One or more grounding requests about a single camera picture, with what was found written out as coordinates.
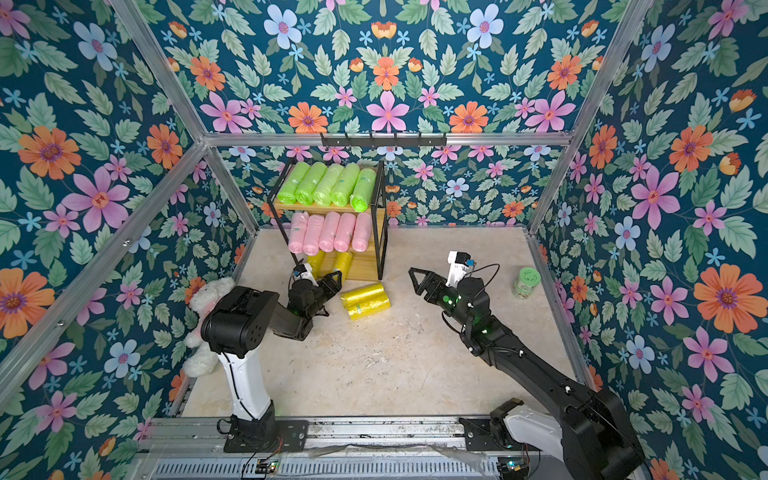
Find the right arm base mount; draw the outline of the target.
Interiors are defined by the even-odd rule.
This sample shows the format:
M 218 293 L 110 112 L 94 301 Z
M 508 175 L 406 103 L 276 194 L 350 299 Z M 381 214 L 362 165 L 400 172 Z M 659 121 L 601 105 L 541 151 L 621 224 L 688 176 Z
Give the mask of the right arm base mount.
M 553 432 L 546 415 L 518 398 L 495 408 L 487 419 L 460 417 L 458 422 L 468 451 L 519 449 L 524 444 L 541 447 Z

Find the green roll diagonal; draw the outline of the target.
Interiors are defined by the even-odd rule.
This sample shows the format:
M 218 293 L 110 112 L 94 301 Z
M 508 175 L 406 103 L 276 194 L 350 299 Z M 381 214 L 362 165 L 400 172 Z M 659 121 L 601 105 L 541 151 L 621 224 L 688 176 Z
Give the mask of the green roll diagonal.
M 369 207 L 376 182 L 376 171 L 362 169 L 357 177 L 350 196 L 350 205 L 354 211 L 362 213 Z
M 297 189 L 310 170 L 306 162 L 296 163 L 286 176 L 277 193 L 277 199 L 283 204 L 295 204 L 297 202 Z

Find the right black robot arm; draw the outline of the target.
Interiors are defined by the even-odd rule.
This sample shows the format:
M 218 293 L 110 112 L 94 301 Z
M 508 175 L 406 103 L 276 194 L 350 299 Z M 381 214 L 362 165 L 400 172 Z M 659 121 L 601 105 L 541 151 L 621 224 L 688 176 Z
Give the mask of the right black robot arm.
M 544 407 L 537 412 L 519 400 L 493 411 L 497 443 L 532 445 L 559 459 L 574 479 L 625 479 L 646 462 L 630 416 L 619 398 L 596 392 L 535 354 L 491 311 L 482 279 L 466 276 L 455 285 L 441 275 L 412 267 L 414 291 L 460 325 L 468 351 L 518 382 Z

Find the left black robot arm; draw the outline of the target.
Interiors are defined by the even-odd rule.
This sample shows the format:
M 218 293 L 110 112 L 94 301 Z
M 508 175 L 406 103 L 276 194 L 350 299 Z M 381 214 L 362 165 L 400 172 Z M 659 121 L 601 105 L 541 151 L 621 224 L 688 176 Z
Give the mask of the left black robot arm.
M 200 337 L 222 364 L 230 386 L 234 430 L 255 436 L 274 418 L 273 401 L 262 378 L 258 349 L 268 332 L 303 341 L 314 318 L 342 288 L 342 274 L 334 272 L 319 280 L 295 280 L 288 304 L 279 303 L 274 291 L 237 286 L 222 278 L 202 287 L 189 301 L 199 315 Z

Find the yellow roll diagonal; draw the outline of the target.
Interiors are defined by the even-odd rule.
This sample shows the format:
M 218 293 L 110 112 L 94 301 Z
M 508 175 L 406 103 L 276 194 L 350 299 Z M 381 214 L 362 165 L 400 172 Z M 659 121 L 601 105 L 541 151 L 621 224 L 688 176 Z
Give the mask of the yellow roll diagonal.
M 342 283 L 344 283 L 347 279 L 352 260 L 353 254 L 350 252 L 337 252 L 335 255 L 331 272 L 339 272 L 341 275 Z
M 326 253 L 322 250 L 319 250 L 315 255 L 308 256 L 306 258 L 306 262 L 309 265 L 312 275 L 315 278 L 319 278 L 322 276 L 322 265 L 325 259 Z

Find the pink roll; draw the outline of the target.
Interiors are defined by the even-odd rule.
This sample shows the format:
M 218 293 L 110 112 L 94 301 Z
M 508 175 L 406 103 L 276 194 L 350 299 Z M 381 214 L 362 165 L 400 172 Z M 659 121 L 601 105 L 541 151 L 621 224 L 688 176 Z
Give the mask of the pink roll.
M 324 221 L 325 217 L 319 214 L 310 215 L 308 218 L 302 250 L 309 257 L 317 255 L 320 250 L 319 242 Z
M 368 249 L 373 234 L 373 220 L 370 213 L 363 212 L 357 215 L 356 226 L 351 241 L 353 251 L 362 253 Z
M 330 253 L 335 250 L 335 236 L 340 220 L 341 215 L 338 212 L 331 211 L 325 215 L 318 241 L 323 252 Z
M 303 252 L 309 218 L 307 212 L 299 211 L 291 219 L 288 248 L 292 254 L 299 255 Z
M 349 250 L 356 220 L 357 216 L 353 213 L 345 212 L 341 215 L 334 237 L 334 248 L 336 251 L 347 252 Z

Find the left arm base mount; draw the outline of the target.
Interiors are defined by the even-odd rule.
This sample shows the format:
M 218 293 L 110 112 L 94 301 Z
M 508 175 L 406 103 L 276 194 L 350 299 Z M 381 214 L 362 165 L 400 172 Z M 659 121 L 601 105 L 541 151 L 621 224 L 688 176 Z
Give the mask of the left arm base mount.
M 235 415 L 217 421 L 217 431 L 224 435 L 226 453 L 295 453 L 304 450 L 309 422 L 305 420 L 243 420 Z

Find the green roll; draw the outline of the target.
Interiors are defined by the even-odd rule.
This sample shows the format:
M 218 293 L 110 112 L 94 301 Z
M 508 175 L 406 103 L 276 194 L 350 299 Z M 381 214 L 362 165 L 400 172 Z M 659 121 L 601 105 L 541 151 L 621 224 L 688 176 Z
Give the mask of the green roll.
M 349 163 L 341 170 L 330 193 L 330 199 L 334 206 L 345 207 L 349 204 L 359 173 L 360 167 L 356 163 Z
M 327 165 L 324 163 L 313 163 L 302 180 L 296 187 L 295 197 L 301 205 L 312 205 L 314 202 L 314 192 L 323 179 L 327 171 Z
M 323 207 L 331 205 L 331 191 L 338 182 L 343 171 L 344 166 L 341 164 L 332 164 L 326 169 L 322 179 L 318 182 L 313 192 L 313 200 L 315 204 Z

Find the wooden three-tier shelf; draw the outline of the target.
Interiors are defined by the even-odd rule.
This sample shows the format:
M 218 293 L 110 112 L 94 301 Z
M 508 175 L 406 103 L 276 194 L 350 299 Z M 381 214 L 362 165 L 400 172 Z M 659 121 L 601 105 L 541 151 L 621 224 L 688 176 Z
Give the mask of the wooden three-tier shelf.
M 384 165 L 293 161 L 266 205 L 294 262 L 340 269 L 357 281 L 383 277 L 388 234 Z

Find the pink roll bottom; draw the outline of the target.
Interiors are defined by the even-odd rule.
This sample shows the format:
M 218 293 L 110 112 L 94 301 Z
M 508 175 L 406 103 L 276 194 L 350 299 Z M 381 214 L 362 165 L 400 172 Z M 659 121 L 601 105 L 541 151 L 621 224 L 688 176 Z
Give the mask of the pink roll bottom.
M 351 241 L 353 251 L 362 253 L 368 249 L 373 234 L 373 220 L 370 213 L 363 212 L 357 215 L 356 226 Z

